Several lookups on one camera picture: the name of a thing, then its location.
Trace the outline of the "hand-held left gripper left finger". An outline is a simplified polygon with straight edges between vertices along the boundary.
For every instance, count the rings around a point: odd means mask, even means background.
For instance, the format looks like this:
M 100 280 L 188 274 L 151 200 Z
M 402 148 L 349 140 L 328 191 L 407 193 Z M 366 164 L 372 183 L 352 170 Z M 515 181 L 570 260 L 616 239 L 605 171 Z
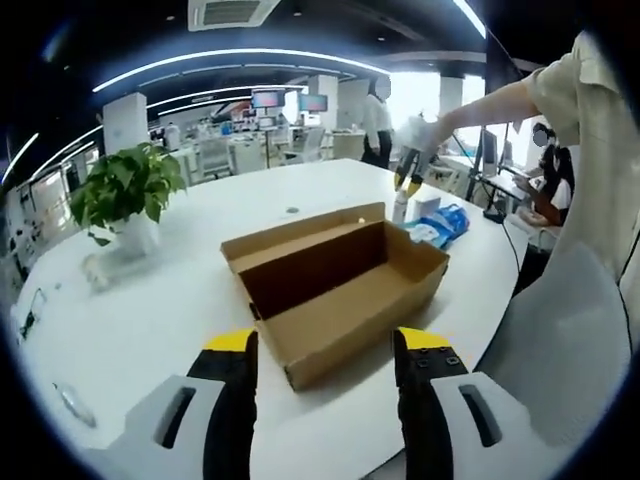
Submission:
M 119 467 L 127 479 L 248 479 L 257 417 L 258 334 L 210 340 L 126 415 Z

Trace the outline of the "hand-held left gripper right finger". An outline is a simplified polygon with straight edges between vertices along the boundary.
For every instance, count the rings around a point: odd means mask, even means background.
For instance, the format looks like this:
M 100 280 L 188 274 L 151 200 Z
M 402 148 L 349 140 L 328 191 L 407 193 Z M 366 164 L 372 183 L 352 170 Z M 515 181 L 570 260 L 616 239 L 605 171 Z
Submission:
M 399 327 L 393 351 L 407 478 L 537 478 L 538 438 L 522 404 L 468 372 L 439 335 Z

